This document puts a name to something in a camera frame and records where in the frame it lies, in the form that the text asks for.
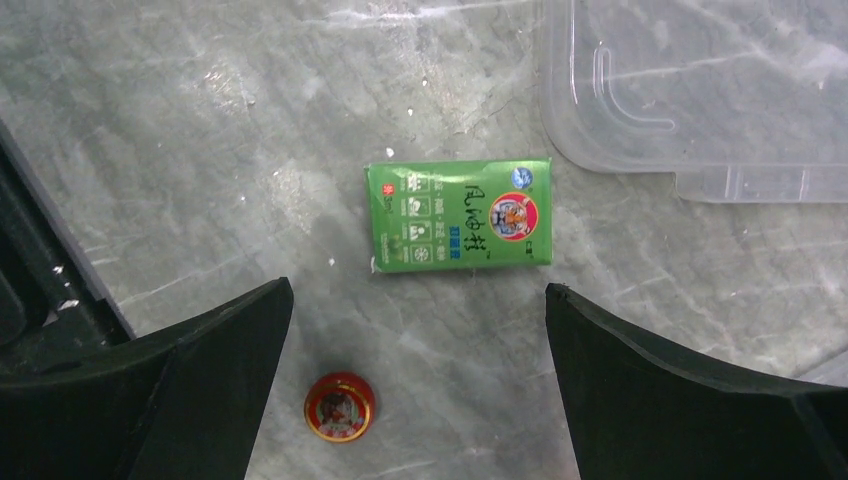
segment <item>gold rim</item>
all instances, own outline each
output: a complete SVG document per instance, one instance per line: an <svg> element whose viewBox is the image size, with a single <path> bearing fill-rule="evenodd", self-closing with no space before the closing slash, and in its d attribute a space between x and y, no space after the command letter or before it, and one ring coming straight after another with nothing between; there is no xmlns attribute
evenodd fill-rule
<svg viewBox="0 0 848 480"><path fill-rule="evenodd" d="M331 437L329 435L325 435L325 434L321 433L321 431L318 430L318 427L316 427L312 423L312 421L309 419L309 406L312 404L312 401L315 400L315 398L318 397L319 395L321 395L322 393L326 392L327 390L332 390L334 388L341 388L342 390L347 390L348 392L353 394L356 398L358 398L359 401L361 401L363 405L365 405L365 420L362 422L362 426L359 428L359 430L357 430L356 433L354 433L353 435L351 435L349 437L337 438L337 437ZM352 442L352 441L356 440L357 438L361 437L365 433L365 430L368 428L368 426L371 424L371 405L368 403L368 400L366 400L364 395L359 393L359 391L357 389L351 387L350 385L346 385L346 384L327 385L326 387L314 392L312 395L307 397L306 402L304 402L304 404L303 404L303 417L306 420L306 424L309 425L309 428L312 429L312 431L315 433L315 435L318 435L322 439L324 439L328 442L332 442L332 443Z"/></svg>

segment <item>marble table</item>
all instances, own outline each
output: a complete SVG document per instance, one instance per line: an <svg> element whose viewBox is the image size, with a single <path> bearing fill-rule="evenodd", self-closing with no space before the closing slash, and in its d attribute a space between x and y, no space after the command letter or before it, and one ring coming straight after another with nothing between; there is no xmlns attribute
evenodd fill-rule
<svg viewBox="0 0 848 480"><path fill-rule="evenodd" d="M248 479L578 478L544 327L552 281L769 373L848 345L848 207L689 203L671 175L569 163L539 113L540 11L0 0L0 117L140 335L291 279ZM363 166L531 156L554 158L553 266L371 273ZM381 410L331 445L302 401L344 369Z"/></svg>

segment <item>red lid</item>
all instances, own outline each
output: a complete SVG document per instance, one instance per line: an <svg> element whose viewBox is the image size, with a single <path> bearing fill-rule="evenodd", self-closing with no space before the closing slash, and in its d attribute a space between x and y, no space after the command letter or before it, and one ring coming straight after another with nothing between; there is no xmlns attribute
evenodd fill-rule
<svg viewBox="0 0 848 480"><path fill-rule="evenodd" d="M328 442L352 442L361 437L376 413L374 391L358 375L331 373L315 382L306 396L303 414L316 435Z"/></svg>

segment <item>clear plastic lid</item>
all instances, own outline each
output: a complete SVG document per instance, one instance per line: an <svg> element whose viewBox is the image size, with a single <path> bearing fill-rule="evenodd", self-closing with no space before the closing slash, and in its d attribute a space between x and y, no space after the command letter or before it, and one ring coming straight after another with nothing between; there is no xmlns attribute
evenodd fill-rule
<svg viewBox="0 0 848 480"><path fill-rule="evenodd" d="M546 0L543 115L604 172L703 201L848 201L848 8L835 0Z"/></svg>

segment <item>green box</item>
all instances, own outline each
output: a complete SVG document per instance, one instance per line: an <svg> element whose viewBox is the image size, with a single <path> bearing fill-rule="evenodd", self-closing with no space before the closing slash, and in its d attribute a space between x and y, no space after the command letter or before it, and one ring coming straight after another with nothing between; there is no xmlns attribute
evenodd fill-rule
<svg viewBox="0 0 848 480"><path fill-rule="evenodd" d="M550 265L550 159L365 168L379 272Z"/></svg>

